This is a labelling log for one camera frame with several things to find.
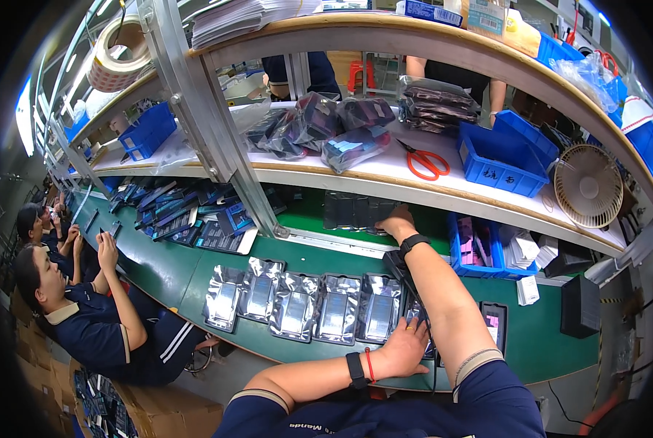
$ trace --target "desk fan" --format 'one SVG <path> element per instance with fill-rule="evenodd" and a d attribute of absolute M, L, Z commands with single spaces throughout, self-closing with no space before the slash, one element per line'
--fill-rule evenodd
<path fill-rule="evenodd" d="M 563 212 L 577 225 L 603 228 L 616 218 L 623 183 L 614 160 L 601 148 L 568 148 L 555 169 L 555 195 Z"/>

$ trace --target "red string bracelet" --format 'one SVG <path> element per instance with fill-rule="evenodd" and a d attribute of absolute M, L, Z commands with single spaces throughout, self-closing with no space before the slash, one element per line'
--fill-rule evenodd
<path fill-rule="evenodd" d="M 370 369 L 370 378 L 372 379 L 371 383 L 375 383 L 374 374 L 373 374 L 373 364 L 370 363 L 370 347 L 366 347 L 366 359 L 368 360 L 368 368 Z"/>

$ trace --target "hand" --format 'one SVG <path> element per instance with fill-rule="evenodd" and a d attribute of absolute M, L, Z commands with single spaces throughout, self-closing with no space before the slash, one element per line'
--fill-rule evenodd
<path fill-rule="evenodd" d="M 72 242 L 80 235 L 80 226 L 73 224 L 68 228 L 68 237 L 66 238 L 67 242 Z"/>
<path fill-rule="evenodd" d="M 383 347 L 370 353 L 374 377 L 377 380 L 429 372 L 425 365 L 420 364 L 429 342 L 429 331 L 426 324 L 421 324 L 417 328 L 418 322 L 418 318 L 412 318 L 407 325 L 407 320 L 400 318 L 397 328 Z M 363 370 L 367 370 L 367 376 L 369 374 L 367 363 L 364 364 Z"/>
<path fill-rule="evenodd" d="M 83 251 L 83 236 L 78 234 L 76 240 L 73 241 L 73 256 L 80 257 L 80 253 Z"/>
<path fill-rule="evenodd" d="M 385 230 L 400 245 L 404 239 L 417 233 L 416 228 L 414 228 L 414 218 L 409 213 L 409 206 L 406 204 L 392 210 L 387 219 L 376 223 L 374 227 Z"/>
<path fill-rule="evenodd" d="M 104 232 L 95 236 L 98 242 L 98 263 L 103 273 L 114 275 L 117 266 L 117 242 L 109 232 Z"/>

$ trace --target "black wristband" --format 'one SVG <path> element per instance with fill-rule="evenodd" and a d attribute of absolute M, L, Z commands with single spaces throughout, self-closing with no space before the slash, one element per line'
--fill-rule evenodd
<path fill-rule="evenodd" d="M 363 372 L 363 365 L 361 365 L 361 354 L 358 352 L 348 353 L 346 355 L 346 363 L 348 363 L 348 372 L 351 374 L 351 388 L 361 390 L 368 386 L 370 383 L 366 379 Z"/>

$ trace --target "tape roll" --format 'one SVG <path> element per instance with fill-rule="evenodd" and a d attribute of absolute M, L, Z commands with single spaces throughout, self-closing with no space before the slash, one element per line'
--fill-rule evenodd
<path fill-rule="evenodd" d="M 93 62 L 87 77 L 90 85 L 102 92 L 123 90 L 136 81 L 139 72 L 151 62 L 151 52 L 146 45 L 141 22 L 137 14 L 112 20 L 100 33 L 94 50 Z M 131 59 L 121 61 L 112 57 L 112 44 L 120 30 L 117 46 L 126 46 L 131 51 Z"/>

